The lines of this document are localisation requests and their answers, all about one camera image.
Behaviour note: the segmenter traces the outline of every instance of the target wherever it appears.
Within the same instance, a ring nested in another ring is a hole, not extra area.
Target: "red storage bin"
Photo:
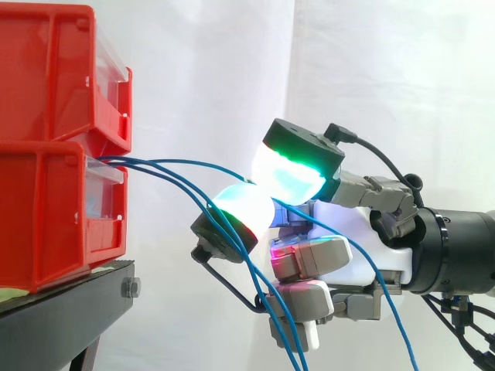
[[[0,2],[0,140],[131,151],[131,81],[86,5]]]
[[[74,142],[0,141],[0,288],[37,292],[125,253],[127,172]]]

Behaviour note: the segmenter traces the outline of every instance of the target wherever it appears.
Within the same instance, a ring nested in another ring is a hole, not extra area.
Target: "white backdrop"
[[[314,131],[333,121],[420,174],[429,205],[495,209],[491,2],[89,3],[134,70],[135,157],[202,159],[247,174],[274,117]],[[360,148],[343,149],[346,169],[389,175]],[[211,195],[232,182],[177,168]],[[94,369],[289,369],[266,316],[251,315],[190,259],[198,210],[187,197],[132,173],[129,200],[126,257],[136,259],[142,296],[102,336]],[[254,259],[269,272],[264,246]],[[218,267],[254,296],[245,267]],[[399,312],[421,370],[473,369],[420,298],[407,296]],[[319,333],[310,369],[411,369],[392,318],[336,320]]]

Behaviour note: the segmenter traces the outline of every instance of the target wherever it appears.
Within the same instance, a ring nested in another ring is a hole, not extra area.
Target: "screw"
[[[141,294],[141,278],[126,278],[122,283],[122,296],[124,298],[138,298]]]

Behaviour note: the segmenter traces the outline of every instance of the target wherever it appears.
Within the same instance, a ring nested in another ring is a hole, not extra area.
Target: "metal ring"
[[[449,255],[450,255],[450,244],[449,244],[449,231],[447,230],[447,226],[445,221],[443,220],[443,216],[434,209],[430,209],[429,207],[425,207],[430,213],[435,217],[435,221],[440,228],[440,237],[442,238],[442,249],[440,250],[440,257],[442,261],[440,263],[440,269],[436,275],[436,279],[433,281],[433,284],[430,285],[424,291],[417,291],[416,294],[426,295],[432,292],[434,288],[438,286],[439,283],[442,282],[443,275],[445,274],[447,267],[449,265]]]

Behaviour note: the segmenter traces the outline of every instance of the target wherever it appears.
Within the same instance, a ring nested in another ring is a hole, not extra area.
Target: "green led light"
[[[265,144],[254,157],[252,180],[271,197],[293,206],[311,199],[326,181],[314,168],[292,162]]]
[[[275,218],[275,206],[270,195],[254,184],[231,185],[215,197],[213,202],[219,209],[242,222],[258,240]]]

